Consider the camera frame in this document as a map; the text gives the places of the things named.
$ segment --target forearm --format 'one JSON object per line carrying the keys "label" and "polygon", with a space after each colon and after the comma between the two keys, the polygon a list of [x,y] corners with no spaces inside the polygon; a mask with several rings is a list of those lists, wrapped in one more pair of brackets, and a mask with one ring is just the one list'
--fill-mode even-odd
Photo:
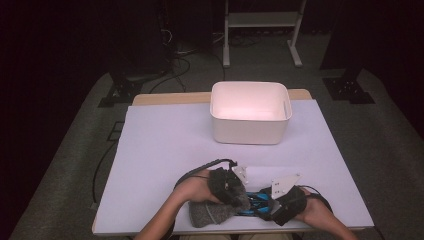
{"label": "forearm", "polygon": [[155,216],[147,223],[134,240],[161,239],[174,222],[185,200],[178,194],[171,194]]}

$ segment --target gray carpet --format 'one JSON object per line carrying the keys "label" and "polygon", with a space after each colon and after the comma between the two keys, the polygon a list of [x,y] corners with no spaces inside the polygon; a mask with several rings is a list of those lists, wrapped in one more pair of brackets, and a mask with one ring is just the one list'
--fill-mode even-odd
{"label": "gray carpet", "polygon": [[[295,68],[285,40],[288,36],[263,37],[248,48],[230,49],[231,67],[225,80],[281,82],[287,88],[308,89],[317,99],[334,139],[364,198],[369,212],[387,240],[422,239],[424,236],[424,144],[383,84],[363,70],[358,78],[375,104],[352,105],[333,101],[323,77],[339,76],[342,71],[320,71],[329,35],[300,35],[297,48],[304,66]],[[214,52],[221,57],[221,46]],[[223,69],[211,54],[185,57],[190,70],[180,77],[187,92],[210,91],[224,78]],[[175,61],[175,71],[187,64]],[[148,82],[148,93],[160,79]],[[95,218],[91,184],[96,166],[111,146],[108,135],[116,121],[123,121],[128,104],[98,108],[112,85],[108,74],[93,87],[39,185],[11,239],[127,239],[97,237],[91,232]],[[155,91],[182,92],[176,80],[169,80]],[[101,198],[115,147],[106,155],[96,181]],[[377,230],[357,232],[360,239],[381,239]],[[321,232],[308,232],[304,239],[329,239]]]}

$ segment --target person's arm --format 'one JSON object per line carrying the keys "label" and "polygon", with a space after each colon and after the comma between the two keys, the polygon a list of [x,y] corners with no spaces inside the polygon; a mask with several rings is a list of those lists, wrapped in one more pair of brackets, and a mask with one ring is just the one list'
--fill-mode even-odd
{"label": "person's arm", "polygon": [[175,220],[178,211],[187,201],[203,202],[206,200],[219,202],[212,195],[207,185],[209,171],[203,170],[180,183],[169,195],[159,211],[134,238],[134,240],[161,239]]}
{"label": "person's arm", "polygon": [[308,198],[305,210],[296,216],[311,227],[326,231],[340,240],[357,240],[358,238],[350,231],[334,214],[324,205],[321,200]]}

